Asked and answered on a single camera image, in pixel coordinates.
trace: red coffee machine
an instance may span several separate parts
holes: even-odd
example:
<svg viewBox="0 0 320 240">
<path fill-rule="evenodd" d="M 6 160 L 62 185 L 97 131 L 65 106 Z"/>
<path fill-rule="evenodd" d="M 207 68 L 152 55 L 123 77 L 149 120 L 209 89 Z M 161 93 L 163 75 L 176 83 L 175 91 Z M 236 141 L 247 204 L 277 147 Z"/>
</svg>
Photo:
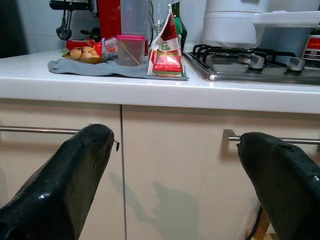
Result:
<svg viewBox="0 0 320 240">
<path fill-rule="evenodd" d="M 62 23 L 56 28 L 56 34 L 62 40 L 68 40 L 72 31 L 70 29 L 73 11 L 86 10 L 100 20 L 100 30 L 94 28 L 92 32 L 82 30 L 81 33 L 90 35 L 96 42 L 101 38 L 111 38 L 121 34 L 121 0 L 86 0 L 85 2 L 51 0 L 53 10 L 63 10 Z"/>
</svg>

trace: kitchen counter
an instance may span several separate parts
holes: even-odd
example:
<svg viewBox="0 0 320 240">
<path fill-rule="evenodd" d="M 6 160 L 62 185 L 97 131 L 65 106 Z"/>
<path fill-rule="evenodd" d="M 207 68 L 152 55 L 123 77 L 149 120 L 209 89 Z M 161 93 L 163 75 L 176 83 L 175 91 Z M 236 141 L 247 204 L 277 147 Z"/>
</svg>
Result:
<svg viewBox="0 0 320 240">
<path fill-rule="evenodd" d="M 0 59 L 0 98 L 320 114 L 320 87 L 212 82 L 187 60 L 188 81 L 53 74 L 60 51 Z"/>
</svg>

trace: dish towel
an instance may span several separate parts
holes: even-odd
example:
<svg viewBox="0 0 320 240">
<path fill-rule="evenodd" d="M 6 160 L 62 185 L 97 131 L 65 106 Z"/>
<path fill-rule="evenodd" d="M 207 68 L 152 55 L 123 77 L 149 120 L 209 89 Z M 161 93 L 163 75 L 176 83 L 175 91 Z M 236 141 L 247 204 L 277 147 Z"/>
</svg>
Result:
<svg viewBox="0 0 320 240">
<path fill-rule="evenodd" d="M 148 60 L 139 66 L 121 66 L 117 61 L 108 61 L 98 64 L 88 64 L 70 59 L 61 58 L 57 61 L 48 62 L 48 69 L 54 74 L 77 74 L 83 76 L 111 76 L 121 75 L 129 78 L 143 78 L 143 79 L 159 79 L 159 80 L 175 80 L 186 81 L 187 76 L 184 77 L 160 77 L 148 76 Z"/>
</svg>

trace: stainless steel cooktop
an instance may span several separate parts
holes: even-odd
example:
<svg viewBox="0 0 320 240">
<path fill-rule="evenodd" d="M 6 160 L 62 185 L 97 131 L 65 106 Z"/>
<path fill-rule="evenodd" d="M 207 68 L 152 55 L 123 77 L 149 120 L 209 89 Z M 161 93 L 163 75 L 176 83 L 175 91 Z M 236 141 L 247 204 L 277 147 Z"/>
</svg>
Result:
<svg viewBox="0 0 320 240">
<path fill-rule="evenodd" d="M 268 82 L 320 86 L 320 69 L 308 69 L 292 52 L 269 49 L 225 49 L 196 45 L 184 56 L 211 81 Z M 287 64 L 277 62 L 287 56 Z"/>
</svg>

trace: cabinet door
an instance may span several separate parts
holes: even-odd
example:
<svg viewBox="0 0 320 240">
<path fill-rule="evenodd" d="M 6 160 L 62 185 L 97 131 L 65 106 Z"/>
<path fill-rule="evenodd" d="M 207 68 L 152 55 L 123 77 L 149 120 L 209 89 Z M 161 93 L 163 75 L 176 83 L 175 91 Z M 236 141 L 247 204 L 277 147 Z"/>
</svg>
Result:
<svg viewBox="0 0 320 240">
<path fill-rule="evenodd" d="M 121 140 L 120 106 L 46 101 L 0 100 L 0 124 L 7 126 L 81 129 L 89 124 L 110 127 Z M 23 183 L 70 138 L 70 135 L 0 132 L 0 205 L 6 204 Z M 122 153 L 113 146 L 107 168 L 86 219 L 81 240 L 125 239 Z"/>
<path fill-rule="evenodd" d="M 320 135 L 319 115 L 124 106 L 122 117 L 128 240 L 243 240 L 259 202 L 223 130 Z"/>
</svg>

